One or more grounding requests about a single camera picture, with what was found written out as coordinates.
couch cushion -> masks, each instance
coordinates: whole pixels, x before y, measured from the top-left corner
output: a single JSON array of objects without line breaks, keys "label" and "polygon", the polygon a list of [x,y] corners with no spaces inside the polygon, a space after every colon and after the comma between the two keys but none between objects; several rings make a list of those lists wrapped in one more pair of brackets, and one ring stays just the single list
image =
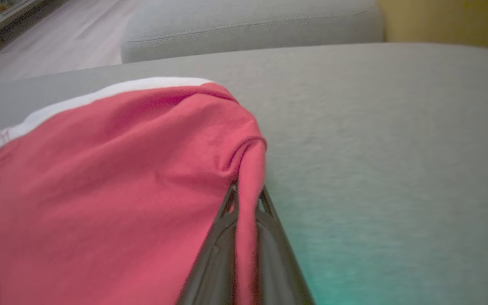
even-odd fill
[{"label": "couch cushion", "polygon": [[488,50],[353,44],[73,71],[0,85],[0,129],[151,76],[217,81],[256,116],[318,305],[488,304]]},{"label": "couch cushion", "polygon": [[122,60],[382,39],[375,0],[143,0]]}]

